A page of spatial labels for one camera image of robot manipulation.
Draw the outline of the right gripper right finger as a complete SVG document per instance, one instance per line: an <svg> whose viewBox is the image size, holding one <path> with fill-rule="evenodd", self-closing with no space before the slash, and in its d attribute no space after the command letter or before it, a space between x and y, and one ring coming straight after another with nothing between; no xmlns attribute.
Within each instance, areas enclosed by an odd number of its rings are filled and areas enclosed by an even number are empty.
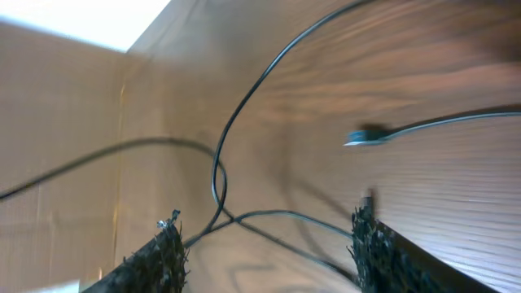
<svg viewBox="0 0 521 293"><path fill-rule="evenodd" d="M495 293L447 265L377 218L377 190L369 189L352 213L352 246L363 292Z"/></svg>

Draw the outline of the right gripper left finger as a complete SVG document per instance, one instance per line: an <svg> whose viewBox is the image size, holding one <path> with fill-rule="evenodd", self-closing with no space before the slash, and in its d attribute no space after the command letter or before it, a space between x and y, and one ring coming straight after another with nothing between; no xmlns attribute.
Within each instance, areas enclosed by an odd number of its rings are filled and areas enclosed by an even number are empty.
<svg viewBox="0 0 521 293"><path fill-rule="evenodd" d="M132 256L123 259L85 293L182 293L188 251L176 227L180 212L157 223L160 232Z"/></svg>

